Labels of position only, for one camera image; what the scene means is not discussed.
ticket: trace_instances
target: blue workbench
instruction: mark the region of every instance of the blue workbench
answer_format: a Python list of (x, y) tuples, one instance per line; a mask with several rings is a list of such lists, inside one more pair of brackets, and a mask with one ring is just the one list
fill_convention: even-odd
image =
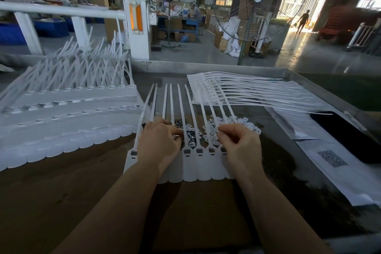
[[(168, 16), (166, 15), (157, 15), (157, 18), (160, 19), (168, 19)], [(186, 25), (192, 25), (196, 26), (195, 30), (187, 30), (187, 29), (172, 29), (171, 32), (188, 32), (188, 33), (194, 33), (196, 35), (196, 38), (198, 38), (198, 21), (195, 17), (187, 17), (187, 16), (173, 16), (171, 18), (180, 18), (181, 20), (186, 21)], [(168, 31), (167, 28), (158, 27), (158, 30), (160, 31)]]

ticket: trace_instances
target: person's right hand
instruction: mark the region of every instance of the person's right hand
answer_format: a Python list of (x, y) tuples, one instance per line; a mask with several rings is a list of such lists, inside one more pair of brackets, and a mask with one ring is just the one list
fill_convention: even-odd
[(260, 136), (242, 124), (218, 127), (219, 142), (227, 151), (227, 161), (237, 182), (245, 182), (252, 175), (264, 175)]

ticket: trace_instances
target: fan pole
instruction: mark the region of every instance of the fan pole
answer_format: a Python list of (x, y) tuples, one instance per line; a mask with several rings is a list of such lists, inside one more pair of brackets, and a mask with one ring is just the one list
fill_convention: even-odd
[(242, 44), (241, 44), (241, 52), (239, 53), (237, 65), (242, 65), (245, 47), (246, 47), (246, 41), (244, 40), (242, 41)]

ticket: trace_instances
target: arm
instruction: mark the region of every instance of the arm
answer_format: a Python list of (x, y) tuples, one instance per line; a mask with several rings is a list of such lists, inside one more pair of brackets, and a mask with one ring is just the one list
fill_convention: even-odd
[(139, 138), (138, 161), (61, 242), (59, 253), (138, 253), (145, 217), (156, 184), (181, 146), (181, 129), (157, 118)]
[(298, 211), (266, 177), (259, 135), (241, 124), (217, 133), (250, 209), (266, 253), (333, 254)]

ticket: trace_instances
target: blue bin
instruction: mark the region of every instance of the blue bin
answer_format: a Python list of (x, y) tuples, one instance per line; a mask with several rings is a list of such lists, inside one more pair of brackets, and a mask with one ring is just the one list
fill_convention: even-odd
[(67, 28), (66, 21), (34, 21), (34, 27), (36, 28), (38, 36), (41, 37), (60, 38), (69, 36), (69, 29)]
[(73, 20), (71, 19), (71, 17), (65, 17), (64, 19), (66, 21), (67, 29), (69, 30), (69, 32), (74, 32), (75, 30), (74, 30)]
[(104, 24), (104, 18), (94, 18), (95, 19), (95, 23), (103, 23)]
[(1, 45), (22, 45), (26, 44), (24, 35), (18, 24), (0, 23), (0, 44)]

